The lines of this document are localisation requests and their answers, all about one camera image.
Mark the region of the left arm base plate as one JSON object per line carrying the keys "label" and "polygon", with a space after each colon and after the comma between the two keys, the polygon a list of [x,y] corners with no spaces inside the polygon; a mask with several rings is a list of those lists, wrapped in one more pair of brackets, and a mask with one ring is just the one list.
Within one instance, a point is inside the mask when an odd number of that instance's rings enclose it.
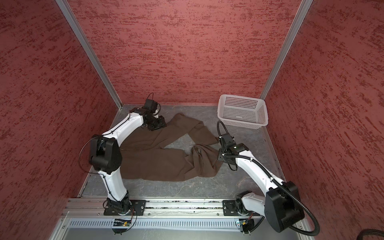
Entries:
{"label": "left arm base plate", "polygon": [[146,200],[130,200],[129,202],[114,202],[107,199],[104,203],[104,216],[142,216],[146,207]]}

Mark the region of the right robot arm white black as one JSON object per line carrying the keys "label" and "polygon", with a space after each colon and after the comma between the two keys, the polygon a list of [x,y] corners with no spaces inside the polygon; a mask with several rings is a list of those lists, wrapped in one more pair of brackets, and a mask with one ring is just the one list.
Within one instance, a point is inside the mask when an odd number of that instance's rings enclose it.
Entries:
{"label": "right robot arm white black", "polygon": [[226,151],[219,149],[218,160],[243,169],[263,193],[261,196],[254,193],[241,196],[241,210],[252,211],[264,216],[278,233],[304,219],[303,207],[281,190],[284,188],[295,198],[300,199],[297,186],[275,176],[246,147],[237,145]]}

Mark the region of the white plastic basket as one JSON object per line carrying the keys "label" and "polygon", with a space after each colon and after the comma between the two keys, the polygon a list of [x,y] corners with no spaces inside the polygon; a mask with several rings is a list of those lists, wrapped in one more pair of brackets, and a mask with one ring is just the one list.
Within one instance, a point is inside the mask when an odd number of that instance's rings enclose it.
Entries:
{"label": "white plastic basket", "polygon": [[218,118],[229,126],[259,129],[269,123],[266,102],[262,99],[221,95]]}

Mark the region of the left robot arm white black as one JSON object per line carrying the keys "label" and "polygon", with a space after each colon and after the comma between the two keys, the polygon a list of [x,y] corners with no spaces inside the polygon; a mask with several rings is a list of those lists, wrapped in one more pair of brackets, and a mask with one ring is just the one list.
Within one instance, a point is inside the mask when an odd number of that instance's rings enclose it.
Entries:
{"label": "left robot arm white black", "polygon": [[121,176],[123,161],[120,146],[137,128],[147,127],[154,131],[166,127],[165,118],[160,116],[161,107],[132,109],[116,126],[90,140],[89,163],[101,176],[107,190],[106,209],[117,215],[134,213],[129,192]]}

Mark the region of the brown trousers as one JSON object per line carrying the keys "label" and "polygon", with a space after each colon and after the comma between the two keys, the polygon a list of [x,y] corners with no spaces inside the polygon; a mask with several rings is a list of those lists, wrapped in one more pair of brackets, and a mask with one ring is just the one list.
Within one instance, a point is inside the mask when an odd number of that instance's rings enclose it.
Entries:
{"label": "brown trousers", "polygon": [[[184,135],[195,143],[189,153],[168,148]],[[138,128],[124,140],[120,146],[121,176],[127,180],[163,182],[215,177],[222,166],[219,152],[213,148],[218,142],[202,121],[176,114],[165,128]]]}

